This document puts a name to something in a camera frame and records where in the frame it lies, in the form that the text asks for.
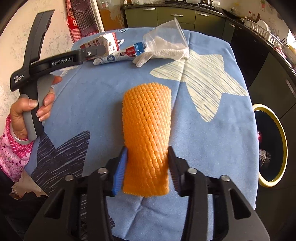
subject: toothpaste tube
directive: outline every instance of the toothpaste tube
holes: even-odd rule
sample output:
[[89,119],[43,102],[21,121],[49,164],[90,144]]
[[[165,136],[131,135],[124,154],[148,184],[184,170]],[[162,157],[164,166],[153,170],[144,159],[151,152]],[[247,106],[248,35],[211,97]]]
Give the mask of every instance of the toothpaste tube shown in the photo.
[[141,53],[144,53],[144,44],[142,42],[139,42],[131,47],[128,47],[127,49],[116,51],[108,56],[96,58],[94,60],[94,65],[106,64],[121,60],[133,60]]

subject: dish rack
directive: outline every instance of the dish rack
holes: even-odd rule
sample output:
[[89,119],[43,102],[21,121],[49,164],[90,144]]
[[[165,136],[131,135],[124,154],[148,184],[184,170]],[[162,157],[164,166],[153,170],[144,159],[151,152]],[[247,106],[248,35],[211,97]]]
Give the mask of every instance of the dish rack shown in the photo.
[[271,32],[265,30],[264,28],[262,28],[261,26],[259,26],[258,24],[256,24],[255,22],[249,20],[249,19],[241,19],[244,20],[244,25],[247,28],[250,28],[251,30],[255,31],[257,34],[261,35],[266,41],[268,41],[269,43],[271,43],[273,46],[278,46],[280,44],[280,46],[283,48],[284,45],[281,43],[280,40],[278,40]]

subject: hand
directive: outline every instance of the hand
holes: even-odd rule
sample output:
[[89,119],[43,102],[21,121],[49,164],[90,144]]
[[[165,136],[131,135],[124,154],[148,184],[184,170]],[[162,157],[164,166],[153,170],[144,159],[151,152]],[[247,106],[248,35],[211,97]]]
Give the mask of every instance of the hand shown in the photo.
[[[60,76],[55,76],[52,84],[57,84],[61,81],[62,78]],[[54,99],[54,90],[50,88],[49,93],[45,96],[43,100],[43,106],[41,106],[37,111],[37,117],[39,117],[39,121],[44,121],[49,118]],[[28,138],[28,133],[25,127],[22,113],[26,111],[31,111],[37,106],[37,100],[31,100],[27,98],[19,98],[15,103],[12,104],[10,108],[11,124],[13,132],[15,133],[17,138],[21,140]]]

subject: foam fruit sleeve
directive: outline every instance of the foam fruit sleeve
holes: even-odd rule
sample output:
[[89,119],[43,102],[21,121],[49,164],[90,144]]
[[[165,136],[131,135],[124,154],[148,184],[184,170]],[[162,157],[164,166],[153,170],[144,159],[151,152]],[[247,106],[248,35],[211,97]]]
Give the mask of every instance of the foam fruit sleeve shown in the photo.
[[123,135],[128,149],[123,192],[150,197],[169,192],[168,144],[171,90],[142,84],[123,96]]

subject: white star pattern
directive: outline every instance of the white star pattern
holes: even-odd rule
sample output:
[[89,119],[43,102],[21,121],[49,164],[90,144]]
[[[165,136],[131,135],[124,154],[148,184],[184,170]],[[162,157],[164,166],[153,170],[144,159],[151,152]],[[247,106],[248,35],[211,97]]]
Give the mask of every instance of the white star pattern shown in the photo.
[[150,72],[157,78],[186,83],[191,99],[204,121],[211,121],[223,93],[248,96],[248,92],[224,70],[223,56],[199,55],[190,50],[189,59],[165,64]]

